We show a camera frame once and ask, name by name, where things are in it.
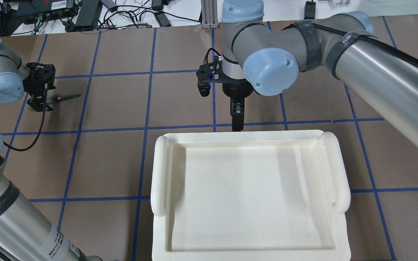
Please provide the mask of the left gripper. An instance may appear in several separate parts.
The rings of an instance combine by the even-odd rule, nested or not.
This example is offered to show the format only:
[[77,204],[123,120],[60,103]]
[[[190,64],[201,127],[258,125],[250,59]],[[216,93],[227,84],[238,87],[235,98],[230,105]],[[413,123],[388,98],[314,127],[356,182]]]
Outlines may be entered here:
[[36,112],[53,111],[53,108],[48,105],[48,88],[36,89],[33,94],[30,94],[26,104]]

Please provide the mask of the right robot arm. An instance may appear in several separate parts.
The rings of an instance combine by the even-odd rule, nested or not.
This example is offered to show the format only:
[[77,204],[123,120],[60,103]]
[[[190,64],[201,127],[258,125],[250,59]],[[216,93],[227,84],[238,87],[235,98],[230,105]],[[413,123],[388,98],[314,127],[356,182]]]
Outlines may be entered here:
[[378,40],[365,13],[300,20],[277,33],[263,17],[262,0],[223,2],[227,76],[274,96],[323,66],[418,148],[418,59]]

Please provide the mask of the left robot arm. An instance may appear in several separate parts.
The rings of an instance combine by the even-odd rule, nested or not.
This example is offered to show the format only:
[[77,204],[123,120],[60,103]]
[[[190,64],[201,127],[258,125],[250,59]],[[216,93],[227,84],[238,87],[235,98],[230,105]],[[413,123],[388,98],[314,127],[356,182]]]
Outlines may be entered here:
[[[0,38],[0,103],[29,94],[27,104],[45,117],[52,108],[48,91],[55,89],[55,66],[26,63]],[[7,144],[0,135],[0,259],[5,261],[99,261],[64,236],[3,172]]]

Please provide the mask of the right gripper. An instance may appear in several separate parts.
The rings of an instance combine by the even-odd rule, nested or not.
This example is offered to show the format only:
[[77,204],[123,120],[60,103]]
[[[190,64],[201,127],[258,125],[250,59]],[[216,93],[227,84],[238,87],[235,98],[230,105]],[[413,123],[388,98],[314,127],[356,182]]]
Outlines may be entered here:
[[241,132],[244,129],[245,98],[254,92],[254,88],[249,82],[223,83],[222,91],[230,98],[231,129]]

